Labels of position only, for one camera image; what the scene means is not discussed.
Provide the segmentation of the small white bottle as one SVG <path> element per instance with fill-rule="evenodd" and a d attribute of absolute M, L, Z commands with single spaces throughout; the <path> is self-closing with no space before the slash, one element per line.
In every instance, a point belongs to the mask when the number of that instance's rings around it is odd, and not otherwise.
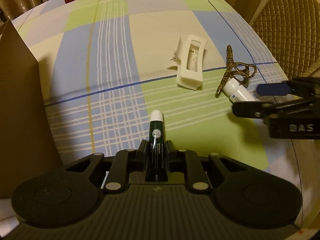
<path fill-rule="evenodd" d="M 255 101 L 255 97 L 249 90 L 241 85 L 235 78 L 231 78 L 227 81 L 223 88 L 223 92 L 229 97 L 232 103 Z"/>

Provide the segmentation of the dark green tube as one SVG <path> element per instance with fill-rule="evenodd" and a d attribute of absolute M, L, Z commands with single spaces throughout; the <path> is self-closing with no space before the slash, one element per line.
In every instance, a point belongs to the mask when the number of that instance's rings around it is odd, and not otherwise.
<path fill-rule="evenodd" d="M 145 180 L 147 182 L 168 181 L 164 120 L 160 110 L 154 110 L 150 115 Z"/>

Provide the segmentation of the leopard print hair clip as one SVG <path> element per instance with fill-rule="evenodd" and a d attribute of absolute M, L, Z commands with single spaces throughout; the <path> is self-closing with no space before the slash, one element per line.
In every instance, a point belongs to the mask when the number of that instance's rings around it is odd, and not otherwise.
<path fill-rule="evenodd" d="M 249 80 L 253 78 L 258 71 L 258 68 L 255 64 L 234 62 L 233 50 L 230 44 L 226 48 L 226 60 L 226 71 L 215 93 L 215 96 L 217 98 L 221 95 L 229 79 L 235 78 L 235 80 L 240 85 L 243 85 L 245 88 L 248 88 Z"/>

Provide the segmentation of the white hair claw clip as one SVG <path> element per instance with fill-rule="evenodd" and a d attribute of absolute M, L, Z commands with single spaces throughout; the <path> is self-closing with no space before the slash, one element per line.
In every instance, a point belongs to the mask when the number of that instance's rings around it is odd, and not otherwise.
<path fill-rule="evenodd" d="M 189 34 L 186 41 L 181 36 L 168 69 L 176 69 L 176 82 L 179 86 L 197 90 L 203 83 L 203 55 L 207 41 Z"/>

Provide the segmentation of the quilted chair cushion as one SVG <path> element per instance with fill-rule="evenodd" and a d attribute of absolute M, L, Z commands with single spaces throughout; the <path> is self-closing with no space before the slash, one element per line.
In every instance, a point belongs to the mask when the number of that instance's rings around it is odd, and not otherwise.
<path fill-rule="evenodd" d="M 267 0 L 251 27 L 289 79 L 319 70 L 317 0 Z"/>

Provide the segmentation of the large brown white box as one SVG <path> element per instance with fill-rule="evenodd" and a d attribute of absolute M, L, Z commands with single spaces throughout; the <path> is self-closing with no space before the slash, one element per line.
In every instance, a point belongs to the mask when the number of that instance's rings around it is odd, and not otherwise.
<path fill-rule="evenodd" d="M 61 167 L 44 108 L 39 64 L 11 21 L 1 26 L 1 198 Z"/>

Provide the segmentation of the checkered tablecloth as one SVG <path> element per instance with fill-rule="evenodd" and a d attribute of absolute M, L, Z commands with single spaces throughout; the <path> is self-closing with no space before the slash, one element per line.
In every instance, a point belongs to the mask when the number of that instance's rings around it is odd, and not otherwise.
<path fill-rule="evenodd" d="M 39 61 L 42 94 L 60 158 L 114 155 L 148 137 L 160 110 L 165 135 L 199 155 L 219 152 L 294 184 L 290 140 L 270 139 L 261 120 L 236 118 L 225 95 L 215 97 L 230 44 L 236 61 L 253 63 L 258 84 L 285 79 L 259 36 L 224 0 L 51 0 L 14 26 Z M 207 41 L 203 83 L 177 84 L 172 57 L 178 38 Z"/>

